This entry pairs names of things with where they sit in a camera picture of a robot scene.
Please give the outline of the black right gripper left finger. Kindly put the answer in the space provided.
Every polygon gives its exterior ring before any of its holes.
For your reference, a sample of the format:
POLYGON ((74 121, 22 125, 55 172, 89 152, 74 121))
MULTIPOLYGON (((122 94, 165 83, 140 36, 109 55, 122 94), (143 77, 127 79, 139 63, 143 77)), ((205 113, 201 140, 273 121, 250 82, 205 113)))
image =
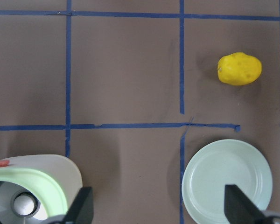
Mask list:
POLYGON ((64 224, 91 224, 94 217, 93 189, 82 187, 63 218, 64 224))

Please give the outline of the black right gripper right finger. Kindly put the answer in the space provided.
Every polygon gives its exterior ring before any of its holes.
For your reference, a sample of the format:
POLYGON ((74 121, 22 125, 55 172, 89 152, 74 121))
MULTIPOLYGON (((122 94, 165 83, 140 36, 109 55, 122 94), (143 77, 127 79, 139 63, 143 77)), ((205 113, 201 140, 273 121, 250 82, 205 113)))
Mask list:
POLYGON ((234 184, 224 188, 224 214, 230 224, 262 224, 265 215, 234 184))

